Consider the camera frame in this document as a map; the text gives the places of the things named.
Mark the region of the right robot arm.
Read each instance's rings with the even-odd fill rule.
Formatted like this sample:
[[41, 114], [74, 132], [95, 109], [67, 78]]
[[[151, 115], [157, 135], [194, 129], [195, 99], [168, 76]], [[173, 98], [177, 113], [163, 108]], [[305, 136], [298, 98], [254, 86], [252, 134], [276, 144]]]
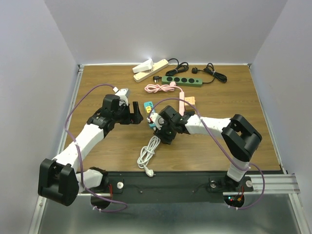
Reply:
[[154, 135], [164, 144], [171, 144], [177, 134], [210, 135], [215, 142], [217, 137], [222, 138], [232, 154], [226, 154], [230, 167], [224, 184], [229, 190], [241, 186], [251, 158], [262, 141], [262, 135], [239, 114], [232, 118], [201, 117], [194, 111], [181, 115], [173, 107], [166, 106], [160, 113], [151, 113], [147, 120], [155, 124]]

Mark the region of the pink power strip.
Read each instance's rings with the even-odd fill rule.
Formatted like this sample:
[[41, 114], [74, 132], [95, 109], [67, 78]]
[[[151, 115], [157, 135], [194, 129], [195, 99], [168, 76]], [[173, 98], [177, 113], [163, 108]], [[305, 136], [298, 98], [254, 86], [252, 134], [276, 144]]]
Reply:
[[179, 101], [179, 113], [180, 113], [181, 116], [184, 115], [184, 111], [185, 111], [185, 108], [184, 108], [184, 98], [185, 98], [185, 94], [184, 94], [183, 91], [181, 91], [179, 93], [179, 99], [180, 99], [180, 101]]

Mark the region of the black charger block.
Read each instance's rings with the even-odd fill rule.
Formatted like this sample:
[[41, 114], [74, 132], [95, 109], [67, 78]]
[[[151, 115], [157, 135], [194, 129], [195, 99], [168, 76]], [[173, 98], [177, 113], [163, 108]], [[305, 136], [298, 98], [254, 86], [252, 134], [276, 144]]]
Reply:
[[192, 115], [194, 115], [195, 114], [195, 111], [194, 110], [192, 110], [192, 111], [185, 111], [184, 112], [184, 115], [187, 115], [187, 116], [192, 116]]

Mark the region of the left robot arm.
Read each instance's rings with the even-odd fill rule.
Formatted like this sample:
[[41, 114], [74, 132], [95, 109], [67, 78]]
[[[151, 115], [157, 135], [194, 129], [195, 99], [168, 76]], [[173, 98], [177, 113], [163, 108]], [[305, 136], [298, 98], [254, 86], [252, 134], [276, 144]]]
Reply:
[[88, 118], [82, 131], [53, 159], [45, 159], [39, 168], [38, 194], [69, 206], [83, 191], [104, 192], [110, 187], [108, 173], [93, 167], [83, 170], [83, 160], [90, 151], [114, 129], [115, 124], [140, 124], [143, 116], [138, 102], [133, 112], [126, 96], [108, 94], [102, 107]]

